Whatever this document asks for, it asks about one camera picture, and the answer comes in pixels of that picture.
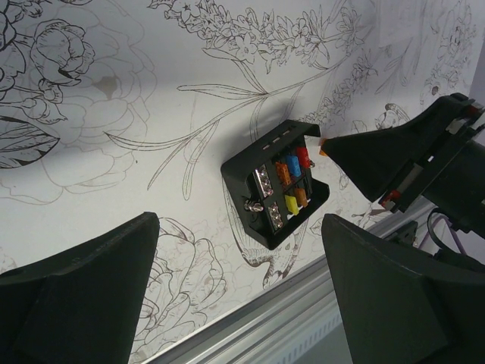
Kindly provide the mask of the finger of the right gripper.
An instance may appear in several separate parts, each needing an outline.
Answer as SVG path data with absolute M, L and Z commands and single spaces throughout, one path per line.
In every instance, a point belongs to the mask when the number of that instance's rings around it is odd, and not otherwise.
M 324 151 L 333 161 L 334 151 L 398 151 L 420 158 L 447 134 L 456 118 L 468 114 L 474 100 L 461 93 L 439 97 L 418 116 L 398 127 L 326 139 Z
M 428 187 L 425 164 L 409 152 L 334 151 L 333 161 L 368 200 L 383 207 L 409 207 Z

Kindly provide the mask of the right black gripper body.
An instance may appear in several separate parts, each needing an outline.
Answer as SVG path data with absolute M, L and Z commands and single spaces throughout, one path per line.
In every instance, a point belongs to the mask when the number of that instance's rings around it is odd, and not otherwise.
M 400 127 L 387 131 L 396 169 L 379 203 L 404 212 L 419 196 L 462 231 L 484 229 L 484 107 L 461 93 L 439 97 Z

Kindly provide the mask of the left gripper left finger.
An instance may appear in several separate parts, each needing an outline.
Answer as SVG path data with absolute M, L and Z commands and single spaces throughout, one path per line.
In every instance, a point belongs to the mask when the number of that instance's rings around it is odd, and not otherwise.
M 144 212 L 1 275 L 3 363 L 126 363 L 158 242 Z

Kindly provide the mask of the yellow blade fuse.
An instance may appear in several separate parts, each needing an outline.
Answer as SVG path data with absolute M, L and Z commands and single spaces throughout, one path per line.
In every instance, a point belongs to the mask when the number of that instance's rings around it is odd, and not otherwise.
M 299 206 L 297 200 L 294 196 L 285 195 L 284 196 L 286 208 L 291 215 L 298 215 L 299 214 Z

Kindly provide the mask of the small orange fuse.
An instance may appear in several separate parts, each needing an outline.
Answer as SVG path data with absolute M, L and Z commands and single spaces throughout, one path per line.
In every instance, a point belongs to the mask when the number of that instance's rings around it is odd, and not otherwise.
M 324 144 L 325 144 L 326 139 L 322 139 L 320 141 L 320 149 L 319 149 L 319 154 L 322 156 L 327 156 L 327 153 L 324 151 Z

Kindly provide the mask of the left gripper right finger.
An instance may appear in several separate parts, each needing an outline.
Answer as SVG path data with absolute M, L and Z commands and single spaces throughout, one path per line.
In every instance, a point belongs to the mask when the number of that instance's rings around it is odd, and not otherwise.
M 481 263 L 384 240 L 334 214 L 321 234 L 353 362 L 484 361 Z

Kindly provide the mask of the black fuse box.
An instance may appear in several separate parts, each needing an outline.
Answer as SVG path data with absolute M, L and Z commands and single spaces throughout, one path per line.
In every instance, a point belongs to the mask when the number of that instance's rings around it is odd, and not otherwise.
M 303 168 L 300 177 L 291 176 L 284 187 L 277 176 L 276 162 L 286 164 L 286 156 L 296 155 L 298 146 L 306 147 L 306 137 L 320 137 L 316 124 L 284 121 L 270 132 L 228 159 L 221 166 L 221 175 L 232 201 L 230 211 L 237 217 L 238 228 L 270 250 L 276 249 L 295 232 L 329 198 L 326 183 L 312 177 L 310 168 Z M 308 205 L 299 206 L 299 214 L 291 215 L 284 196 L 295 196 L 294 189 L 304 188 Z

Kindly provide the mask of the orange blade fuse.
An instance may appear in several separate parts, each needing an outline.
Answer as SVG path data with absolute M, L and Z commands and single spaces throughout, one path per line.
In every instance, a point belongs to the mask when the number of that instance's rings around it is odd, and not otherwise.
M 297 187 L 294 189 L 294 193 L 298 206 L 305 208 L 308 205 L 305 189 Z

